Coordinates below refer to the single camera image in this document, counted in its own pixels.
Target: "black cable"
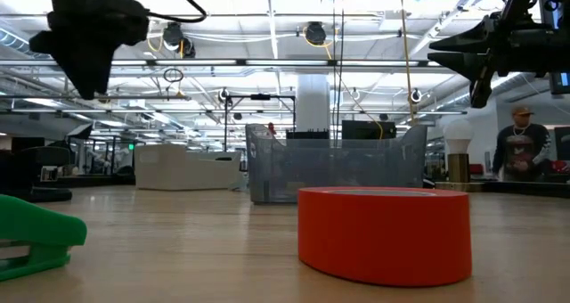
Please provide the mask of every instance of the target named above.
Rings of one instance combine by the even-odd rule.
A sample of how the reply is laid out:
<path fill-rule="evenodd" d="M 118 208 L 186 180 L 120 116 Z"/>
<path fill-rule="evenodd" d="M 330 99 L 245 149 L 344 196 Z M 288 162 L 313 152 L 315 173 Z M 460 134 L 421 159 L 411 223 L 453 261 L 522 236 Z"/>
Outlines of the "black cable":
<path fill-rule="evenodd" d="M 198 22 L 204 21 L 207 18 L 208 14 L 199 4 L 197 4 L 194 0 L 186 0 L 186 1 L 188 1 L 188 3 L 190 3 L 194 7 L 194 9 L 198 10 L 202 14 L 202 16 L 199 18 L 196 18 L 196 19 L 183 19 L 183 18 L 176 18 L 173 16 L 165 15 L 165 14 L 155 13 L 152 11 L 149 11 L 147 13 L 147 15 L 149 17 L 156 17 L 156 18 L 161 18 L 164 20 L 171 20 L 171 21 L 181 22 L 181 23 L 198 23 Z"/>
<path fill-rule="evenodd" d="M 162 74 L 162 77 L 166 82 L 170 83 L 166 89 L 168 96 L 168 90 L 170 90 L 170 87 L 175 83 L 181 82 L 184 79 L 184 73 L 176 68 L 169 68 L 164 72 L 164 74 Z"/>
<path fill-rule="evenodd" d="M 342 6 L 342 13 L 340 16 L 340 67 L 339 69 L 339 73 L 338 73 L 338 101 L 337 101 L 337 127 L 338 127 L 338 122 L 340 121 L 340 95 L 342 95 L 342 61 L 343 61 L 343 57 L 345 55 L 345 0 L 342 0 L 343 6 Z"/>

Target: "wooden table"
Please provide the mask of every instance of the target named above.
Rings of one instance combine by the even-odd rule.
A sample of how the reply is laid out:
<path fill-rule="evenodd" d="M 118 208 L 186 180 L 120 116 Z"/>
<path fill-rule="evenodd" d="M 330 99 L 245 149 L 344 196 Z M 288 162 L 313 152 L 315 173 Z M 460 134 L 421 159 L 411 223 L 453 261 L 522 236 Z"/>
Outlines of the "wooden table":
<path fill-rule="evenodd" d="M 76 190 L 46 207 L 83 218 L 68 266 L 0 283 L 4 302 L 568 302 L 570 201 L 473 194 L 474 276 L 400 289 L 351 283 L 297 260 L 295 206 L 247 194 Z"/>

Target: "orange tape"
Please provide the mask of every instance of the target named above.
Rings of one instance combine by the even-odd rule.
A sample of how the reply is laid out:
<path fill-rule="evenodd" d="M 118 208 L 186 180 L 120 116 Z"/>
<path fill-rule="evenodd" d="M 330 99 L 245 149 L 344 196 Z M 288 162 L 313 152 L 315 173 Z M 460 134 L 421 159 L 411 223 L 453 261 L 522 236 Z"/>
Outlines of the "orange tape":
<path fill-rule="evenodd" d="M 435 286 L 471 276 L 464 192 L 307 188 L 298 197 L 299 258 L 364 283 Z"/>

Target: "black sweatshirt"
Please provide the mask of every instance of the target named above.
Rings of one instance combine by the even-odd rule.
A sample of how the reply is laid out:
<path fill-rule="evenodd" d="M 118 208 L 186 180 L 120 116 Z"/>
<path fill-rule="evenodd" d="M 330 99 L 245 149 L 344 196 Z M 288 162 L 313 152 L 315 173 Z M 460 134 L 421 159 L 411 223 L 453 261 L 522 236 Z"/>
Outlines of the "black sweatshirt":
<path fill-rule="evenodd" d="M 541 174 L 540 165 L 549 156 L 550 135 L 542 125 L 531 124 L 527 129 L 509 126 L 497 136 L 497 149 L 493 159 L 493 173 L 501 167 L 504 173 L 521 178 L 536 177 Z M 525 161 L 528 171 L 521 173 L 514 169 L 516 161 Z"/>

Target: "white globe lamp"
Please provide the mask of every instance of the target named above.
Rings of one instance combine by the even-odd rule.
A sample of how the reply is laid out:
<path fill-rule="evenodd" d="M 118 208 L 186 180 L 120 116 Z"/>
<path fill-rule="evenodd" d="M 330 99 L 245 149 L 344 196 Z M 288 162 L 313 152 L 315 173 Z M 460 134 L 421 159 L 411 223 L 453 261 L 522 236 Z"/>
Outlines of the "white globe lamp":
<path fill-rule="evenodd" d="M 445 128 L 444 138 L 450 154 L 466 154 L 473 139 L 473 126 L 465 119 L 454 120 Z"/>

